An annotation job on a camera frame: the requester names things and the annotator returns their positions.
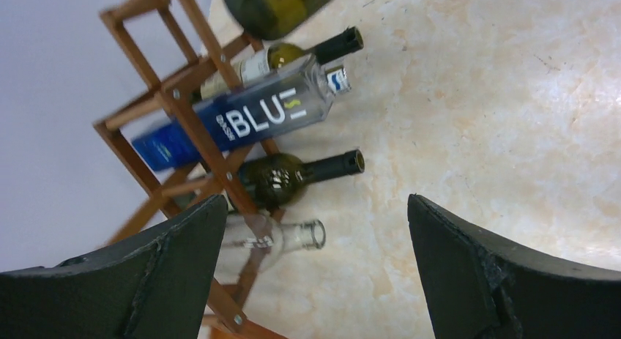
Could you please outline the blue square vodka bottle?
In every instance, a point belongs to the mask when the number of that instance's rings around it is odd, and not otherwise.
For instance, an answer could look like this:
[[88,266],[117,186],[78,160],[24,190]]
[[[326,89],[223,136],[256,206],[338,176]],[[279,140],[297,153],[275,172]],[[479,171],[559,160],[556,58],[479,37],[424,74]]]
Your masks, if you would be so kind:
[[[325,120],[338,95],[329,86],[324,68],[310,55],[244,89],[203,100],[194,111],[218,149],[227,152]],[[201,160],[176,119],[154,123],[131,144],[153,171]]]

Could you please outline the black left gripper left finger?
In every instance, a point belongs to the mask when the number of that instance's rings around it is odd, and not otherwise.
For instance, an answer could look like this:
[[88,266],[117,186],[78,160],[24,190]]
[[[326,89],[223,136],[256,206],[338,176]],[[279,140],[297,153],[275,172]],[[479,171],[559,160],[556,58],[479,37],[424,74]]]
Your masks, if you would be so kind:
[[221,195],[55,267],[1,274],[3,338],[197,338],[227,218]]

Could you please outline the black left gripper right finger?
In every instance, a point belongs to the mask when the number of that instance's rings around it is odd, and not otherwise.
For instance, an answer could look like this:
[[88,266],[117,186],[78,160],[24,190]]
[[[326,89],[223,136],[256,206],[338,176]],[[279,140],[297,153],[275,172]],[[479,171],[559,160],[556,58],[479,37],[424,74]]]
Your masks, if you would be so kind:
[[620,273],[550,256],[412,194],[407,217],[436,338],[618,338]]

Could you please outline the dark green labelled wine bottle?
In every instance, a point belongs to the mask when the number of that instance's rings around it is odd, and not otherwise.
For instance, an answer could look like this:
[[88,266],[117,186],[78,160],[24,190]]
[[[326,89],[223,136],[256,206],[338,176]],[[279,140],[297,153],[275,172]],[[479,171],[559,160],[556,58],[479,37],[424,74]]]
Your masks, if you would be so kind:
[[332,0],[223,0],[232,18],[250,36],[280,40]]

